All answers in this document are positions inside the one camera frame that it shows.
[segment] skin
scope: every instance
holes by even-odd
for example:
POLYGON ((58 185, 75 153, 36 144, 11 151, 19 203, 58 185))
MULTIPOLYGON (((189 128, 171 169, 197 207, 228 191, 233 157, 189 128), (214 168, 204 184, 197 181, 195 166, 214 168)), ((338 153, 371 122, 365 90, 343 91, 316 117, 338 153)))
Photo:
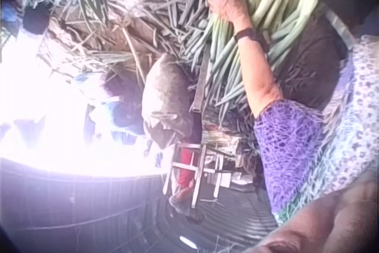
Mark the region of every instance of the skin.
POLYGON ((189 186, 187 188, 181 189, 179 192, 177 192, 174 197, 177 198, 178 200, 182 201, 188 198, 194 190, 194 180, 192 180, 189 183, 189 186))
MULTIPOLYGON (((235 33, 253 27, 245 0, 208 0, 210 8, 233 23, 235 33)), ((282 99, 261 45, 244 37, 238 41, 242 81, 255 117, 270 103, 282 99)))
MULTIPOLYGON (((213 12, 233 23, 235 33, 252 27, 244 0, 208 0, 213 12)), ((282 98, 260 45, 247 37, 238 42, 242 79, 257 117, 282 98)), ((363 175, 350 187, 303 207, 286 224, 246 253, 358 253, 377 240, 377 172, 363 175)))
POLYGON ((277 245, 293 253, 366 252, 378 239, 377 181, 378 174, 369 172, 350 187, 312 201, 245 253, 274 253, 277 245))

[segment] watch strap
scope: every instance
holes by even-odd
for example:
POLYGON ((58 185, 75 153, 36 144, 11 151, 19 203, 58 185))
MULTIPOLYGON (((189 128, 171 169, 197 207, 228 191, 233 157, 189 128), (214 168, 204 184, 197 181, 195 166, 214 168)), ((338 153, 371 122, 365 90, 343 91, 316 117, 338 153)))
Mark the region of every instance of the watch strap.
POLYGON ((254 28, 252 28, 252 27, 246 28, 242 31, 239 31, 237 34, 235 34, 236 42, 238 42, 240 39, 242 39, 244 37, 249 37, 250 40, 257 41, 261 45, 262 50, 265 53, 268 53, 269 45, 267 44, 264 36, 261 33, 255 31, 254 28))

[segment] metal stool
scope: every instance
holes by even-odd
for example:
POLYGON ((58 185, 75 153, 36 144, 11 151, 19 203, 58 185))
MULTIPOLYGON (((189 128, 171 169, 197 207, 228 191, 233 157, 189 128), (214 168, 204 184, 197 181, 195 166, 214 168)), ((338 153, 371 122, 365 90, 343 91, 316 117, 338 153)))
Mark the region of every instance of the metal stool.
POLYGON ((223 173, 229 173, 230 171, 223 171, 223 164, 224 164, 224 158, 232 158, 233 155, 229 155, 227 153, 221 152, 217 149, 214 149, 208 145, 196 145, 196 144, 189 144, 189 143, 179 143, 175 145, 175 152, 174 155, 171 158, 171 163, 170 163, 170 169, 168 171, 165 185, 163 186, 163 194, 167 194, 167 190, 169 187, 169 182, 171 179, 172 175, 172 168, 181 168, 181 169, 187 169, 187 170, 192 170, 195 171, 195 189, 194 189, 194 194, 192 197, 192 203, 191 207, 194 209, 197 204, 197 199, 198 195, 200 192, 200 184, 201 184, 201 178, 203 177, 203 173, 211 173, 211 174, 217 174, 217 181, 216 181, 216 186, 214 189, 213 196, 217 198, 219 196, 219 189, 220 189, 220 184, 221 184, 221 178, 223 173), (190 165, 175 162, 174 159, 179 153, 179 150, 182 148, 186 149, 191 149, 192 150, 192 158, 191 158, 191 163, 190 165), (205 168, 204 163, 205 163, 205 157, 207 156, 207 152, 212 152, 213 155, 216 156, 216 164, 214 169, 212 168, 205 168), (198 166, 194 166, 194 154, 199 153, 200 158, 198 159, 198 166))

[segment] sack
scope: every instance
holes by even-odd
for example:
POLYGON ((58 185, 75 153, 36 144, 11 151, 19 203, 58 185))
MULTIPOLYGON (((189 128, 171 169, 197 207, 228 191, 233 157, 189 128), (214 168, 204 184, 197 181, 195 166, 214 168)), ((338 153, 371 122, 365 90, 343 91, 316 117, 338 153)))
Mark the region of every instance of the sack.
POLYGON ((175 59, 162 55, 146 78, 142 96, 145 134, 161 149, 190 137, 189 80, 175 59))

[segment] patterned sleeve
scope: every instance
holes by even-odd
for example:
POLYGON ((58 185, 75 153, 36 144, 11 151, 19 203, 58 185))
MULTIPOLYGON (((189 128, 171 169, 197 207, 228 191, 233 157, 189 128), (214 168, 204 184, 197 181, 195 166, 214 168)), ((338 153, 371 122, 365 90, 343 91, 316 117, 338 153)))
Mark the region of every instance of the patterned sleeve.
POLYGON ((317 157, 322 115, 297 102, 279 100, 259 114, 254 131, 271 209, 277 212, 295 196, 317 157))

